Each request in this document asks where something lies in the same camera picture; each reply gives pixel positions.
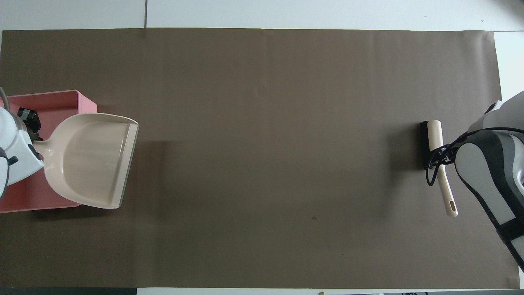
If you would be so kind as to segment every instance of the brush handle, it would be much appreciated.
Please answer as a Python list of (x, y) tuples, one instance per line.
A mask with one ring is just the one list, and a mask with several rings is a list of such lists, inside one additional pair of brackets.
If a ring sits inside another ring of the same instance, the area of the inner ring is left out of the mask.
[[(442, 123), (438, 120), (428, 121), (428, 140), (429, 149), (433, 151), (444, 145), (444, 138), (442, 137)], [(451, 193), (450, 183), (446, 176), (446, 167), (439, 166), (439, 171), (436, 174), (436, 180), (439, 182), (440, 192), (444, 200), (444, 207), (446, 213), (450, 217), (456, 217), (459, 213), (455, 205), (455, 199)]]
[(436, 179), (439, 182), (440, 192), (442, 193), (442, 199), (444, 200), (444, 207), (449, 217), (456, 217), (459, 213), (455, 206), (455, 199), (453, 193), (451, 193), (450, 183), (447, 181), (446, 167), (441, 165), (439, 171), (436, 174)]

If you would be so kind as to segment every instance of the black cable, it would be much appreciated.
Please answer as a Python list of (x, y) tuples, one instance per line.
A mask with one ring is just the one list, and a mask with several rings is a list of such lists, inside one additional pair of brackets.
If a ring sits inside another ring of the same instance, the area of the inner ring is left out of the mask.
[[(443, 145), (433, 151), (431, 151), (431, 154), (429, 156), (429, 160), (428, 160), (428, 168), (426, 169), (426, 182), (428, 183), (429, 186), (432, 186), (433, 184), (435, 184), (435, 181), (436, 181), (436, 174), (438, 173), (439, 171), (439, 168), (440, 168), (440, 165), (442, 165), (442, 163), (444, 163), (447, 155), (449, 154), (450, 150), (452, 147), (454, 147), (455, 145), (457, 145), (458, 143), (462, 143), (466, 138), (468, 138), (469, 136), (479, 132), (479, 131), (482, 131), (482, 130), (492, 130), (492, 131), (511, 131), (511, 132), (517, 132), (517, 133), (521, 133), (521, 134), (524, 134), (524, 130), (521, 130), (521, 129), (517, 129), (517, 128), (510, 128), (510, 127), (492, 127), (492, 128), (483, 128), (483, 129), (479, 129), (479, 130), (475, 130), (475, 131), (472, 131), (470, 133), (464, 133), (462, 134), (461, 136), (459, 136), (455, 141), (453, 141), (451, 144), (447, 145)], [(431, 166), (431, 163), (433, 162), (433, 158), (435, 157), (436, 154), (438, 154), (442, 148), (446, 148), (444, 150), (444, 152), (442, 153), (442, 155), (440, 155), (440, 158), (438, 159), (437, 163), (435, 164), (435, 171), (433, 172), (433, 176), (431, 177), (431, 180), (429, 180), (429, 169), (430, 169), (430, 166)]]

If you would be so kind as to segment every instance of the pink bin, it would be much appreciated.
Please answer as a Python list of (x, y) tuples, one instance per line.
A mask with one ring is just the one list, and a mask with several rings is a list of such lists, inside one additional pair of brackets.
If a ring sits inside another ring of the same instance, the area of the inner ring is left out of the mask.
[[(27, 94), (9, 97), (11, 112), (18, 108), (35, 110), (42, 123), (40, 137), (48, 139), (63, 120), (80, 113), (96, 113), (96, 103), (77, 90)], [(61, 197), (49, 186), (43, 169), (7, 187), (0, 198), (0, 213), (76, 207), (78, 203)]]

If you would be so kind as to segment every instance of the gray robot arm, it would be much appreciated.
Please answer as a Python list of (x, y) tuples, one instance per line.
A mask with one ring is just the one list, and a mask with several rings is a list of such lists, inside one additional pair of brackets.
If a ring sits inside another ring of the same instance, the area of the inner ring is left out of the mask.
[[(429, 137), (439, 132), (427, 126)], [(493, 104), (452, 144), (432, 148), (425, 167), (428, 171), (455, 164), (460, 179), (478, 199), (524, 270), (523, 129), (524, 91), (504, 103)], [(428, 179), (428, 183), (432, 185), (434, 180)]]

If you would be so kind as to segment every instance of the brown mat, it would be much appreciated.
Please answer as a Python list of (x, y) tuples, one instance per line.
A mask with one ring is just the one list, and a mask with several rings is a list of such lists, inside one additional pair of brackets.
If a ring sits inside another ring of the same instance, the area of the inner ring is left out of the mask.
[(140, 124), (123, 206), (0, 215), (2, 286), (516, 288), (450, 166), (419, 167), (500, 99), (493, 34), (6, 31), (11, 94), (78, 89)]

